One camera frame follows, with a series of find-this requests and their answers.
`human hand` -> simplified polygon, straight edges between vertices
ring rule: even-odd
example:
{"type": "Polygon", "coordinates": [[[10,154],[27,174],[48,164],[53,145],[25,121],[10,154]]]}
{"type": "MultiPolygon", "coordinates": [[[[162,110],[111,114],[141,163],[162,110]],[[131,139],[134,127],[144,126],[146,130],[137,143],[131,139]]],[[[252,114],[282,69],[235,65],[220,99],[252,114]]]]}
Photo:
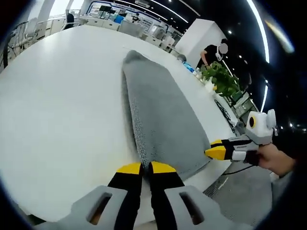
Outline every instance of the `human hand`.
{"type": "Polygon", "coordinates": [[[279,176],[284,176],[293,169],[295,160],[279,151],[273,144],[259,146],[259,166],[271,170],[279,176]]]}

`gray towel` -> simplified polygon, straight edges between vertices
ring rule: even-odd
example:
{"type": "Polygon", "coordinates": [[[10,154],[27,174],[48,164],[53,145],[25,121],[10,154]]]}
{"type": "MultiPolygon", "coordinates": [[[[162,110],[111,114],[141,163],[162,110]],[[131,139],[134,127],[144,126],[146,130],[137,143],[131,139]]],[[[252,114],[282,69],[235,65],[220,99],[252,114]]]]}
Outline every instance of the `gray towel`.
{"type": "Polygon", "coordinates": [[[195,174],[210,160],[204,155],[210,143],[169,71],[133,50],[122,72],[126,112],[143,165],[169,164],[183,180],[195,174]]]}

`green plant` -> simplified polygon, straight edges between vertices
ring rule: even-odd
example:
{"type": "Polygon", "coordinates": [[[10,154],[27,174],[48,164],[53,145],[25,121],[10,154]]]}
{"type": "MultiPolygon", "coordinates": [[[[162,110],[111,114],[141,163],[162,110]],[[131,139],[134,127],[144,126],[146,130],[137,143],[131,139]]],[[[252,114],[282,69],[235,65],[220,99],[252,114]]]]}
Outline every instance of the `green plant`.
{"type": "Polygon", "coordinates": [[[211,67],[201,67],[202,78],[208,81],[212,77],[212,83],[217,87],[216,93],[222,97],[230,97],[240,90],[236,81],[239,79],[234,75],[229,74],[228,70],[218,62],[213,62],[211,67]]]}

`office desk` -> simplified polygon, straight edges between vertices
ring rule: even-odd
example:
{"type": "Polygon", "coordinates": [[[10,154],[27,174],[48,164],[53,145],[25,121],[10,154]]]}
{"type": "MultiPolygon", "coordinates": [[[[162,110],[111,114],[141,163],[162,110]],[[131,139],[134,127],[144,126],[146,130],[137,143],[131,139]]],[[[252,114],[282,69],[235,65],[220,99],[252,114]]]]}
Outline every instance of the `office desk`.
{"type": "MultiPolygon", "coordinates": [[[[121,97],[121,65],[132,49],[170,71],[209,141],[233,136],[202,83],[174,56],[104,28],[61,31],[26,49],[0,76],[1,176],[12,199],[33,215],[61,219],[119,167],[138,161],[121,97]]],[[[203,191],[229,165],[212,161],[185,184],[203,191]]],[[[153,219],[143,183],[136,225],[153,219]]]]}

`round table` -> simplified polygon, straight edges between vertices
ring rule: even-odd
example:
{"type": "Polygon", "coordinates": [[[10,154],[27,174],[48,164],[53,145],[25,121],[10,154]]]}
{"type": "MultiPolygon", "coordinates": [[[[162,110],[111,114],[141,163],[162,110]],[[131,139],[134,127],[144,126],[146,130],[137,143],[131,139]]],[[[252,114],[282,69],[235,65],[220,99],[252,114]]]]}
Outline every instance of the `round table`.
{"type": "MultiPolygon", "coordinates": [[[[138,161],[121,98],[121,65],[132,49],[170,71],[209,141],[234,135],[204,86],[171,54],[105,28],[85,25],[53,34],[0,75],[0,173],[21,208],[57,221],[76,200],[107,185],[119,167],[138,161]]],[[[211,161],[185,184],[203,191],[229,165],[211,161]]],[[[136,225],[153,219],[143,183],[136,225]]]]}

